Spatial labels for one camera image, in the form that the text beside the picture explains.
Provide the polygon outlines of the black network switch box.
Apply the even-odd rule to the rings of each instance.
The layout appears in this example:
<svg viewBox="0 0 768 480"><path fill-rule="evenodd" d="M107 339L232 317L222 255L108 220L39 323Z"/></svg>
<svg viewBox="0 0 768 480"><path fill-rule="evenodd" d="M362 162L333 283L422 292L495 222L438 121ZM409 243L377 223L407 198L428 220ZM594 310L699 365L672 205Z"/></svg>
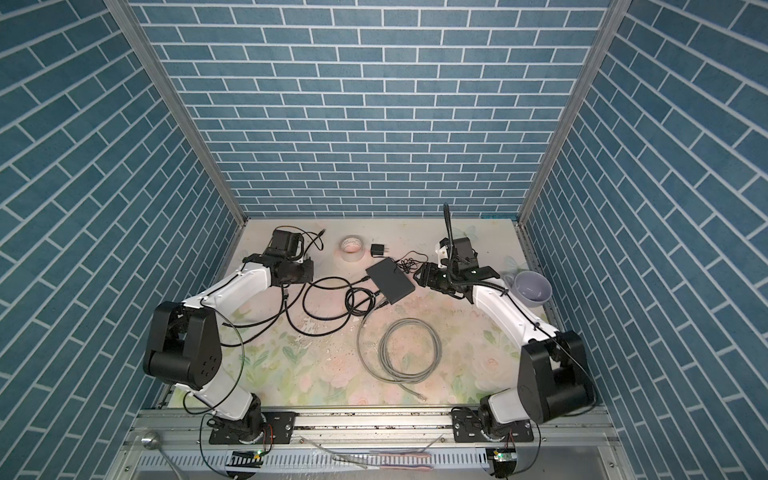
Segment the black network switch box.
<svg viewBox="0 0 768 480"><path fill-rule="evenodd" d="M366 275L392 305L415 291L415 286L392 258L384 258L366 269Z"/></svg>

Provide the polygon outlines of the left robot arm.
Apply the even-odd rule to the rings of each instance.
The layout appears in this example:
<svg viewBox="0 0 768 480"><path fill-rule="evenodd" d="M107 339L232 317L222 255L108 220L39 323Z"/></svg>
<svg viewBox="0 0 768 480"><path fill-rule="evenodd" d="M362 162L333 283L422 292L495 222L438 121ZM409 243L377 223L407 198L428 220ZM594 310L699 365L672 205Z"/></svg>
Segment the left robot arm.
<svg viewBox="0 0 768 480"><path fill-rule="evenodd" d="M264 252L245 257L240 269L181 302L155 308L144 372L192 394L214 417L256 429L262 423L260 401L222 369L219 328L236 330L230 316L252 296L271 287L309 283L313 273L304 232L275 229Z"/></svg>

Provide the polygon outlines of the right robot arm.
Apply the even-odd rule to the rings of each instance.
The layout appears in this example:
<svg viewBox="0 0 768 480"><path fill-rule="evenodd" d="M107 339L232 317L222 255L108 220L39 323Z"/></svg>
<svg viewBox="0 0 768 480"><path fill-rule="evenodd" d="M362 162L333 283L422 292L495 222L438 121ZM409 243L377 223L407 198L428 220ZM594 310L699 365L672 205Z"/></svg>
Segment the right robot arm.
<svg viewBox="0 0 768 480"><path fill-rule="evenodd" d="M469 301L520 349L516 386L481 400L483 421L492 427L522 420L541 424L596 405L595 383L578 334L542 321L515 298L498 272L479 265L468 238L444 238L436 254L437 262L414 274L417 284Z"/></svg>

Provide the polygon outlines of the clear tape roll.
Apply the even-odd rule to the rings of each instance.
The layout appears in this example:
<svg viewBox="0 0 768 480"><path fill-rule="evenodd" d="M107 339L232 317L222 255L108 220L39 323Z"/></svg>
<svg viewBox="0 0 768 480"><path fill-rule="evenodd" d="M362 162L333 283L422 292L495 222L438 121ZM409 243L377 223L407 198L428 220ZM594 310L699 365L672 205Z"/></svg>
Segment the clear tape roll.
<svg viewBox="0 0 768 480"><path fill-rule="evenodd" d="M342 238L338 246L340 257L347 263L360 261L366 253L364 240L355 235Z"/></svg>

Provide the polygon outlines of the lavender ceramic mug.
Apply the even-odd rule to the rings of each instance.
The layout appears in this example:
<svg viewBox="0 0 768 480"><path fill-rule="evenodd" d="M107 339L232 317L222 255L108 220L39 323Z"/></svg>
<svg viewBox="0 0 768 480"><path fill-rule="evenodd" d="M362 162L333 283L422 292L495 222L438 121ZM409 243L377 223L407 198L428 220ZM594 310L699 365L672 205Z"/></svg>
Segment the lavender ceramic mug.
<svg viewBox="0 0 768 480"><path fill-rule="evenodd" d="M542 306L553 294L550 282L534 271L505 273L502 276L510 293L529 308Z"/></svg>

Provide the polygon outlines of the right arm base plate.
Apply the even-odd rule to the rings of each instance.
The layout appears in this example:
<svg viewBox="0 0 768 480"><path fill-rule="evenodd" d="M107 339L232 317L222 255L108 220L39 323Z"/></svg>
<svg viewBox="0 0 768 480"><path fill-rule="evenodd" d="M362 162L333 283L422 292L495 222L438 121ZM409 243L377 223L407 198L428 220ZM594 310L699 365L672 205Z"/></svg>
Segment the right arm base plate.
<svg viewBox="0 0 768 480"><path fill-rule="evenodd" d="M456 443L532 442L532 426L527 420L499 423L484 407L471 409L456 406L450 410Z"/></svg>

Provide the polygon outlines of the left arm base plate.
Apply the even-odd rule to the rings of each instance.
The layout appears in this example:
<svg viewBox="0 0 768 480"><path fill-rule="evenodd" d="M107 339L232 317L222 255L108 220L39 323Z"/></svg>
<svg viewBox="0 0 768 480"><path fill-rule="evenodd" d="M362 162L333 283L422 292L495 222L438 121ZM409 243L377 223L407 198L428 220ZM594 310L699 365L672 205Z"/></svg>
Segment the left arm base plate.
<svg viewBox="0 0 768 480"><path fill-rule="evenodd" d="M210 417L206 425L212 429L212 445L288 444L293 434L297 414L292 411L251 412L244 419L233 421Z"/></svg>

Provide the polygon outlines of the aluminium mounting rail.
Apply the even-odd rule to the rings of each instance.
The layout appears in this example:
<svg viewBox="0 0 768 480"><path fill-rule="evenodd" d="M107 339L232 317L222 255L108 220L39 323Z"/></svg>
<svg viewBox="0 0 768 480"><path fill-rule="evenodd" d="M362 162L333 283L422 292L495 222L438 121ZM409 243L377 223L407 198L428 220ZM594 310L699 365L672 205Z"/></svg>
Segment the aluminium mounting rail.
<svg viewBox="0 0 768 480"><path fill-rule="evenodd" d="M485 434L466 408L269 408L252 444L222 444L210 420L144 410L111 479L629 479L604 409Z"/></svg>

